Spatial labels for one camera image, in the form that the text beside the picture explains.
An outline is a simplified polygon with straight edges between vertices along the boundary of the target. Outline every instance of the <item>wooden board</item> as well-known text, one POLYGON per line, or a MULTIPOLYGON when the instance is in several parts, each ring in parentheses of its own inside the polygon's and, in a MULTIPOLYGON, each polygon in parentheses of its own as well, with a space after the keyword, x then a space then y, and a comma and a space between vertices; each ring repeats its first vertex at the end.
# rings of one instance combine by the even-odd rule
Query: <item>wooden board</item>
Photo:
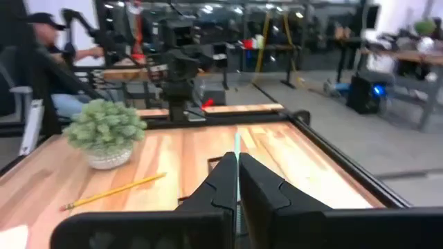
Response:
POLYGON ((173 210, 208 175, 209 158, 234 147, 292 185, 333 208, 382 207, 306 136, 288 122, 146 131, 131 160, 109 171, 91 169, 85 155, 54 136, 0 178, 0 231, 26 224, 28 248, 48 248, 54 227, 88 211, 173 210), (60 212, 61 205, 84 199, 156 173, 167 176, 130 190, 60 212))
MULTIPOLYGON (((144 65, 146 64, 146 61, 138 60, 138 63, 144 65)), ((124 59, 120 62, 117 62, 114 64, 114 66, 133 66, 134 63, 131 62, 129 59, 124 59)), ((146 81, 150 80, 148 78, 149 74, 147 72, 146 68, 136 68, 136 69, 107 69, 103 71, 103 79, 109 80, 109 81, 124 81, 124 82, 131 82, 131 81, 146 81)))
MULTIPOLYGON (((243 111, 271 111, 283 110, 281 104, 251 104, 242 106, 222 106, 222 107, 208 107, 205 109, 208 113, 226 113, 226 112, 243 112, 243 111)), ((169 111, 167 109, 145 109, 137 110, 140 117, 149 116, 167 116, 169 111)))

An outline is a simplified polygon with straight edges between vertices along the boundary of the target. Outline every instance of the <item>yellow cable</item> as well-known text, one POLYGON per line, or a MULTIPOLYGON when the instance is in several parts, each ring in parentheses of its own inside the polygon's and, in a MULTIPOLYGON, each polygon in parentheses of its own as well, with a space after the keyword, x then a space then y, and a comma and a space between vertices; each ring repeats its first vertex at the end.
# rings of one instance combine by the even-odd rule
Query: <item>yellow cable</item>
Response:
POLYGON ((258 51, 258 58, 257 58, 257 64, 255 65, 255 72, 254 72, 254 78, 251 82, 251 84, 254 84, 257 80, 257 73, 260 72, 262 69, 262 61, 263 61, 263 53, 264 53, 264 47, 266 46, 266 39, 268 37, 268 29, 269 29, 269 20, 271 19, 271 12, 268 11, 266 13, 266 17, 264 19, 264 25, 263 25, 263 45, 258 51))

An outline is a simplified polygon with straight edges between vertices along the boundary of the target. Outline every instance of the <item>gray floor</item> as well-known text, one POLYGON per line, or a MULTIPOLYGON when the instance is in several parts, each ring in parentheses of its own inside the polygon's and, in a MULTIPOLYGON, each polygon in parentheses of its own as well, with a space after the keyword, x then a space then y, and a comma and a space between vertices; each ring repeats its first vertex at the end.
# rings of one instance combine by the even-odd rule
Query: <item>gray floor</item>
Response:
MULTIPOLYGON (((413 205, 443 205, 443 129, 434 127, 422 133, 379 116, 360 116, 338 100, 307 90, 321 89, 322 82, 334 77, 333 72, 299 73, 293 82, 301 77, 305 83, 296 90, 278 83, 283 77, 267 74, 257 83, 289 110, 310 111, 311 125, 320 135, 413 205)), ((257 89, 244 86, 251 75, 232 74, 229 80, 227 104, 271 102, 257 89)), ((0 165, 17 155, 19 142, 17 138, 0 138, 0 165)))

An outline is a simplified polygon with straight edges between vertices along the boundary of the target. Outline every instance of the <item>chair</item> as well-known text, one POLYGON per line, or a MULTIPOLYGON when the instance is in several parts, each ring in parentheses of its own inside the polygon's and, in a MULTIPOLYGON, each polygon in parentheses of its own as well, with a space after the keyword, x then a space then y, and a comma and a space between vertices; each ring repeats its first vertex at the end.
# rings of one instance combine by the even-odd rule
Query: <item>chair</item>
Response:
POLYGON ((33 100, 32 88, 19 86, 16 81, 19 73, 16 65, 16 50, 16 47, 9 46, 0 53, 0 84, 6 86, 5 89, 9 89, 9 93, 4 93, 6 98, 8 98, 8 94, 9 96, 12 94, 14 99, 14 106, 10 107, 11 114, 0 117, 0 123, 24 122, 28 117, 30 103, 33 100))

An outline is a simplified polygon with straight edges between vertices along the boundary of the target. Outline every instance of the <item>white pot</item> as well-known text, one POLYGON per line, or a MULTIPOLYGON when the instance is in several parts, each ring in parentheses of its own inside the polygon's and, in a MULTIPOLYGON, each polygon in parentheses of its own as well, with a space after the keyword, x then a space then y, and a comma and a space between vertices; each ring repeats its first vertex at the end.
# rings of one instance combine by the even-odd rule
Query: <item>white pot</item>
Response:
POLYGON ((417 50, 420 53, 427 55, 434 52, 434 46, 435 46, 434 40, 432 40, 430 37, 423 37, 419 40, 417 44, 417 50))
POLYGON ((94 169, 113 169, 126 163, 132 155, 132 148, 124 149, 120 153, 113 155, 94 155, 93 153, 87 154, 87 160, 89 165, 94 169))

